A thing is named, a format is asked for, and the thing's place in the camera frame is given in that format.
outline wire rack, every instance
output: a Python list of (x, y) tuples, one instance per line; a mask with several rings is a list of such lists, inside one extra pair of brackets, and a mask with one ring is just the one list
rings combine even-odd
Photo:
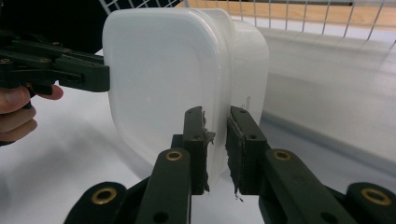
[(396, 0), (99, 0), (107, 14), (140, 7), (222, 8), (255, 26), (396, 43)]

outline human hand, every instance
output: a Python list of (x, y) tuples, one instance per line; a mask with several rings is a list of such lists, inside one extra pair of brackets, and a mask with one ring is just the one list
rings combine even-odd
[[(37, 94), (50, 100), (58, 100), (64, 92), (52, 85), (52, 95)], [(17, 141), (32, 132), (37, 123), (33, 119), (35, 108), (24, 109), (30, 101), (30, 93), (24, 87), (16, 89), (0, 88), (0, 145)]]

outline wooden floor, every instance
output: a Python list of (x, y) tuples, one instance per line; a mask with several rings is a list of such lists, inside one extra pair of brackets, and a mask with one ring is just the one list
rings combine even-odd
[[(235, 2), (235, 1), (201, 1), (190, 0), (190, 7), (204, 8), (222, 8), (229, 11), (233, 16), (244, 16), (267, 19), (279, 19), (289, 21), (306, 22), (327, 21), (327, 24), (349, 25), (355, 27), (371, 28), (373, 23), (375, 29), (396, 31), (396, 7), (382, 7), (378, 15), (378, 6), (327, 6), (327, 5), (301, 5), (272, 3), (252, 3), (252, 2)], [(178, 7), (184, 7), (184, 3), (180, 3)]]

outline white plastic container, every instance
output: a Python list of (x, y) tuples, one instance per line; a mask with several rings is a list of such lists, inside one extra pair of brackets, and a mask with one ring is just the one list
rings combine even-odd
[(226, 162), (230, 105), (260, 120), (268, 71), (261, 33), (220, 9), (128, 9), (108, 17), (103, 44), (122, 139), (154, 164), (173, 134), (183, 133), (185, 111), (200, 105), (216, 133), (207, 158), (214, 184)]

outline black mechanical arm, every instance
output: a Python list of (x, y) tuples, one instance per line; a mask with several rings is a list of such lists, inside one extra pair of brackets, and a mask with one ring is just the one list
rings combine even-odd
[[(63, 48), (61, 43), (41, 35), (21, 38), (0, 30), (0, 88), (25, 86), (31, 97), (36, 93), (51, 95), (51, 85), (56, 81), (83, 91), (108, 91), (109, 67), (102, 56)], [(29, 103), (23, 108), (31, 107)], [(0, 146), (11, 143), (0, 142)]]
[[(152, 175), (130, 189), (105, 182), (88, 189), (65, 223), (191, 223), (191, 195), (207, 187), (207, 133), (201, 107), (185, 114), (183, 134), (175, 134)], [(396, 223), (396, 195), (369, 183), (349, 186), (346, 195), (322, 185), (292, 152), (271, 149), (249, 113), (231, 107), (228, 165), (244, 195), (258, 195), (265, 223)]]

